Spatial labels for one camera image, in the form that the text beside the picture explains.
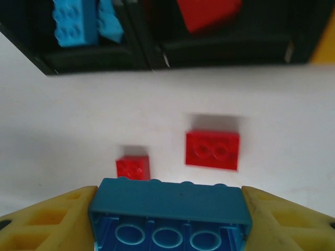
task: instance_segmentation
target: small red lego brick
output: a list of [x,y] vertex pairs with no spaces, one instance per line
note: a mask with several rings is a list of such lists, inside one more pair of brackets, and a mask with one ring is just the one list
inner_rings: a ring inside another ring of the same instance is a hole
[[200,33],[233,19],[242,0],[177,0],[190,33]]
[[240,136],[234,132],[190,131],[186,134],[186,165],[237,170]]
[[148,156],[124,156],[116,160],[117,177],[150,180]]

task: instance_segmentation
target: lego brick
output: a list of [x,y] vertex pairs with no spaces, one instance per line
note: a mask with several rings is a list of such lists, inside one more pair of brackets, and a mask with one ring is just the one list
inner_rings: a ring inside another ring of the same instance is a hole
[[234,132],[190,131],[186,134],[186,165],[237,170],[240,137]]
[[177,0],[187,30],[202,32],[232,19],[242,7],[242,0]]
[[116,17],[111,1],[100,1],[98,12],[98,31],[101,36],[121,43],[124,30],[119,19]]
[[335,250],[335,218],[253,187],[242,193],[253,222],[245,251]]
[[105,178],[89,208],[97,251],[242,251],[240,188]]
[[1,251],[92,251],[88,206],[97,187],[83,187],[0,217]]
[[117,177],[134,180],[149,180],[150,167],[148,156],[124,156],[116,160]]
[[95,0],[54,0],[52,15],[61,47],[98,44]]

